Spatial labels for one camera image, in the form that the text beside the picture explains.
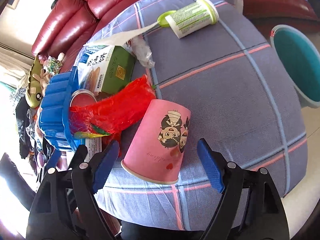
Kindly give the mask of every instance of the curtain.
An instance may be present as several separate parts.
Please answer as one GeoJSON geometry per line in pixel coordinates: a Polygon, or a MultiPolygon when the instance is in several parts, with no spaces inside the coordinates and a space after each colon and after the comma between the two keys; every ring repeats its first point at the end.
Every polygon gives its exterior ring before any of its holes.
{"type": "Polygon", "coordinates": [[[23,56],[0,48],[0,81],[15,88],[28,85],[28,73],[31,65],[22,62],[23,56]]]}

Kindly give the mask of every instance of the cartoon bride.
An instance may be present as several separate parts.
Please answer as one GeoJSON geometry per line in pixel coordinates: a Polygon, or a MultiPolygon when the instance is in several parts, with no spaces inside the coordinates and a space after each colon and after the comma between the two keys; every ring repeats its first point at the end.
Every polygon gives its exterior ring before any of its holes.
{"type": "Polygon", "coordinates": [[[179,145],[180,152],[183,153],[188,136],[188,118],[183,126],[185,130],[181,135],[181,114],[177,110],[168,111],[168,114],[161,121],[161,132],[158,140],[166,148],[173,148],[179,145]]]}

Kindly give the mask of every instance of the clear plastic bag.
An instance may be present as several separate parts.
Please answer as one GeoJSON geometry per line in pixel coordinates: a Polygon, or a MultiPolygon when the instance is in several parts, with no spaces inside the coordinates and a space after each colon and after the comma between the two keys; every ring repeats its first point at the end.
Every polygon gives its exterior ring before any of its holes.
{"type": "Polygon", "coordinates": [[[130,40],[132,52],[136,55],[140,64],[145,68],[153,68],[155,62],[152,61],[152,52],[142,36],[134,37],[130,40]]]}

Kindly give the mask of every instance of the teal plastic basin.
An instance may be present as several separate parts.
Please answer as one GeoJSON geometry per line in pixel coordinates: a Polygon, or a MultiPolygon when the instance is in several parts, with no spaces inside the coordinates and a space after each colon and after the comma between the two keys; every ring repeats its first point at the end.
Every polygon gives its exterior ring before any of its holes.
{"type": "Polygon", "coordinates": [[[320,54],[300,31],[277,25],[271,32],[271,45],[295,83],[301,106],[320,106],[320,54]]]}

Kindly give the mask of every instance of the white packaging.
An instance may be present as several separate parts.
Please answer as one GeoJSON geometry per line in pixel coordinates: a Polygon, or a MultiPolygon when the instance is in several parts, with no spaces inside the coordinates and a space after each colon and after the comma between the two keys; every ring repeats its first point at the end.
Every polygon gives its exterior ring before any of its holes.
{"type": "Polygon", "coordinates": [[[165,17],[180,39],[209,24],[217,23],[219,14],[210,0],[197,0],[165,17]]]}
{"type": "Polygon", "coordinates": [[[95,155],[96,153],[102,152],[102,140],[101,137],[97,137],[97,138],[86,138],[85,139],[85,146],[88,149],[88,154],[85,158],[85,162],[89,162],[91,160],[91,158],[93,157],[93,155],[95,155]]]}
{"type": "Polygon", "coordinates": [[[86,69],[80,78],[80,87],[92,93],[101,92],[105,74],[115,46],[107,46],[91,55],[86,63],[86,69]]]}

